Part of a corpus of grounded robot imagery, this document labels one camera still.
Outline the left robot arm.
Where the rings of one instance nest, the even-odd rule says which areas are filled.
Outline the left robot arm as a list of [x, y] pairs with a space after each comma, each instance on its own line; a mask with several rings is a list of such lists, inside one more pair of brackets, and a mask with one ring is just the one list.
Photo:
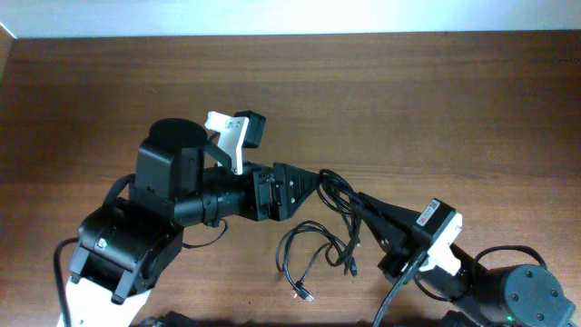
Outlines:
[[264, 118], [211, 112], [205, 124], [155, 122], [134, 173], [119, 178], [74, 237], [70, 277], [58, 277], [63, 326], [128, 325], [162, 271], [184, 248], [185, 228], [291, 218], [319, 176], [285, 163], [246, 162], [261, 142]]

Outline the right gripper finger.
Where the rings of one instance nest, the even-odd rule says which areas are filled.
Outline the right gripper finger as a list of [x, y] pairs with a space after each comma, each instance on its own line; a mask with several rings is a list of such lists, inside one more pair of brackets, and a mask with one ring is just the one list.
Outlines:
[[384, 203], [366, 193], [359, 193], [363, 202], [386, 221], [399, 227], [410, 227], [420, 216], [420, 212], [407, 209], [395, 204]]
[[384, 216], [364, 207], [360, 209], [360, 218], [369, 227], [384, 253], [398, 256], [409, 254], [409, 249], [406, 246], [408, 236]]

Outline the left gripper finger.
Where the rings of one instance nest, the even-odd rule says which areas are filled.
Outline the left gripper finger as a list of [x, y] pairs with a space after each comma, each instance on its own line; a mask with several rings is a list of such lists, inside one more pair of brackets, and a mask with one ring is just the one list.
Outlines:
[[273, 164], [274, 180], [289, 193], [312, 193], [319, 184], [319, 175], [285, 163]]
[[295, 195], [289, 193], [285, 188], [274, 188], [272, 190], [271, 219], [274, 221], [284, 221], [290, 219], [314, 192], [313, 188], [304, 193]]

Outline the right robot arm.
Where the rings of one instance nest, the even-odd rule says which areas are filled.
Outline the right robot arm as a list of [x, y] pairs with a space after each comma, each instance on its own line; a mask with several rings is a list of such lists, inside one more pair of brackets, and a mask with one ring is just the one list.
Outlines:
[[490, 247], [476, 256], [459, 248], [455, 241], [463, 216], [438, 198], [418, 212], [359, 193], [350, 209], [385, 253], [378, 267], [392, 288], [378, 309], [376, 324], [400, 288], [414, 282], [431, 299], [457, 307], [451, 320], [467, 326], [572, 325], [576, 307], [536, 250], [525, 245], [511, 248], [531, 256], [533, 264], [483, 266], [483, 257], [503, 248]]

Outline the black USB cable thick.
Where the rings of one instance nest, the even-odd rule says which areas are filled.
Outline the black USB cable thick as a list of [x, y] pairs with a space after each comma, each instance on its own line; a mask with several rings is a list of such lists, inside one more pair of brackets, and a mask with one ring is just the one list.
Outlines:
[[362, 222], [356, 217], [351, 206], [354, 203], [360, 203], [359, 197], [350, 184], [332, 170], [321, 169], [318, 183], [317, 195], [329, 209], [341, 216], [349, 236], [349, 239], [344, 242], [332, 234], [331, 246], [336, 250], [338, 257], [332, 261], [326, 255], [326, 259], [333, 267], [343, 265], [344, 273], [355, 277], [358, 275], [358, 268], [354, 252], [360, 245], [359, 234]]

